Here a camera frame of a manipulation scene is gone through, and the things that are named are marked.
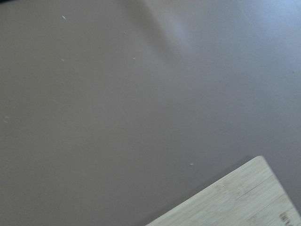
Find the bamboo cutting board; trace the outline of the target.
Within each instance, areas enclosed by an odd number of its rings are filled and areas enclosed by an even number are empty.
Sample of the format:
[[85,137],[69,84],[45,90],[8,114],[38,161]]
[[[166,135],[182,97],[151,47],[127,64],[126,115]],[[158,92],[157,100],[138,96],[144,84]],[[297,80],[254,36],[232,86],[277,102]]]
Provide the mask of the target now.
[[151,226],[299,226],[301,216],[257,156],[149,223]]

